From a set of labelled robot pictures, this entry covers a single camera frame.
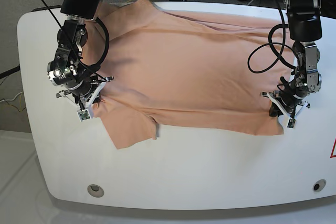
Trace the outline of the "red warning triangle sticker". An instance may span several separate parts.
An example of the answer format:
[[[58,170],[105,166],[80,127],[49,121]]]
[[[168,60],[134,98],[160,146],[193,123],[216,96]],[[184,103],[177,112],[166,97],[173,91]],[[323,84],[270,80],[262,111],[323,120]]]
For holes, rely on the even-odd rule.
[[[330,155],[330,158],[335,158],[335,157],[336,157],[336,139],[334,141],[333,148],[332,148],[331,155]]]

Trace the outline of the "peach pink T-shirt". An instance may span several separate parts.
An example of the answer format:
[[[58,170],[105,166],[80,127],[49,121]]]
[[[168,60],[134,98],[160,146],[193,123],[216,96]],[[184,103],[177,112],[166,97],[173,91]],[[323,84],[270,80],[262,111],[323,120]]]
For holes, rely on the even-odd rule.
[[[156,139],[159,124],[280,135],[270,101],[290,70],[267,47],[271,19],[162,11],[149,0],[97,16],[109,33],[100,74],[114,76],[93,106],[116,148]]]

